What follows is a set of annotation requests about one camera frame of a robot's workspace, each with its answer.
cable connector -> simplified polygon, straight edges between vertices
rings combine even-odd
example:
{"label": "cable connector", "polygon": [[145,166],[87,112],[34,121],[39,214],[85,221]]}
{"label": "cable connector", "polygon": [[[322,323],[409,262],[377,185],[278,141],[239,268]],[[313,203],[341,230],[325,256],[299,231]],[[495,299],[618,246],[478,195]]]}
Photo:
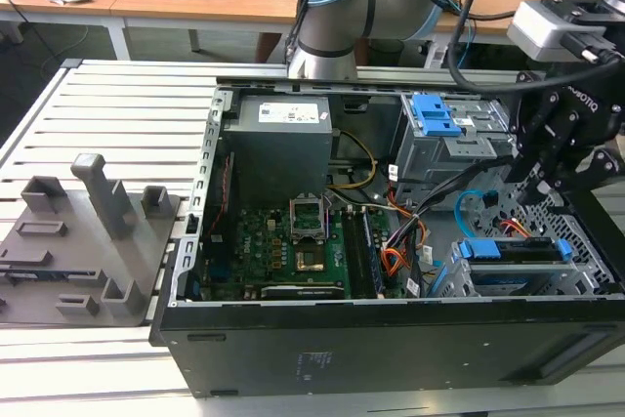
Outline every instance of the cable connector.
{"label": "cable connector", "polygon": [[486,209],[494,207],[499,204],[499,193],[495,189],[492,189],[481,197],[481,201],[484,203],[484,208]]}

gray floor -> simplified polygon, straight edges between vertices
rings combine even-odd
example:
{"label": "gray floor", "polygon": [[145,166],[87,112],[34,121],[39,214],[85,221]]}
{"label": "gray floor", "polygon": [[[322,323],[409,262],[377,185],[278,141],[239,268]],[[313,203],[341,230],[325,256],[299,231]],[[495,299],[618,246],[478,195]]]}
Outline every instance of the gray floor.
{"label": "gray floor", "polygon": [[[78,42],[86,31],[86,26],[78,25],[37,24],[35,27],[55,53]],[[47,61],[42,68],[42,63],[50,57],[49,52],[28,25],[22,25],[22,32],[22,44],[13,46],[8,40],[0,44],[0,145],[58,68],[55,61]],[[203,51],[194,53],[189,48],[185,30],[131,28],[130,34],[133,59],[137,61],[252,63],[258,38],[256,33],[200,31]],[[397,44],[389,44],[388,47],[392,50]],[[270,62],[280,63],[283,54],[283,45],[280,44],[273,51]],[[372,61],[383,64],[376,51],[371,51],[370,56]],[[64,58],[113,60],[115,55],[106,29],[90,26],[87,38],[62,54],[61,59]],[[422,63],[423,58],[417,53],[415,45],[404,49],[401,65],[420,66]]]}

power supply label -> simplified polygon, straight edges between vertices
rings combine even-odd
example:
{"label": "power supply label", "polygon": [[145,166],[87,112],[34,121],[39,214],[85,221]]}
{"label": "power supply label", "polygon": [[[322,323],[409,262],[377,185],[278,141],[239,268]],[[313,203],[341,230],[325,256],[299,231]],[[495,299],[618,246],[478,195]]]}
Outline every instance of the power supply label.
{"label": "power supply label", "polygon": [[258,109],[258,121],[318,124],[319,108],[315,103],[263,103]]}

yellow wire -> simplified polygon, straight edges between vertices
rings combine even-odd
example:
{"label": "yellow wire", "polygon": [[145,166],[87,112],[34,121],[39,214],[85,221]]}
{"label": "yellow wire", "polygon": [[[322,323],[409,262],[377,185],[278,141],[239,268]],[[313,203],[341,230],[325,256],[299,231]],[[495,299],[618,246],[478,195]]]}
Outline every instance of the yellow wire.
{"label": "yellow wire", "polygon": [[354,139],[359,145],[360,147],[367,152],[367,155],[369,156],[369,159],[371,160],[371,172],[369,173],[369,176],[367,176],[367,178],[363,181],[360,181],[358,183],[349,183],[347,185],[329,185],[328,187],[331,189],[358,189],[358,188],[362,188],[365,185],[368,185],[373,178],[375,178],[375,170],[377,167],[377,163],[375,161],[375,158],[373,157],[373,153],[371,152],[371,150],[369,148],[367,148],[367,146],[365,144],[362,143],[362,141],[356,137],[354,134],[352,134],[351,132],[348,131],[341,131],[341,134],[346,134],[348,136],[350,136],[352,139]]}

metal table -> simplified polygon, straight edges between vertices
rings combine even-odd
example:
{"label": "metal table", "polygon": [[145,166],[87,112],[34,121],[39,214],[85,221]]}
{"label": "metal table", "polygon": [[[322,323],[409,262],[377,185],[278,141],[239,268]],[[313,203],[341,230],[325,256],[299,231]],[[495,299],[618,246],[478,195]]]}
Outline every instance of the metal table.
{"label": "metal table", "polygon": [[[449,83],[443,70],[367,67],[359,74],[381,81]],[[129,191],[158,182],[184,197],[186,205],[216,75],[278,78],[284,76],[284,69],[115,61],[85,61],[74,69],[61,68],[0,150],[0,239],[24,207],[20,192],[31,176],[57,176],[66,188],[79,188],[69,164],[80,151],[103,153],[108,176],[123,179]],[[492,72],[488,76],[510,80],[511,75]],[[618,211],[624,193],[623,187],[616,186],[604,189],[601,196],[606,197],[607,207]],[[178,222],[172,238],[181,232],[182,222]],[[154,295],[161,282],[159,276]],[[148,332],[148,326],[0,325],[0,415],[399,417],[490,411],[498,416],[607,417],[625,412],[625,348],[553,387],[196,400],[167,349],[147,342]],[[432,344],[432,353],[444,353],[436,346]]]}

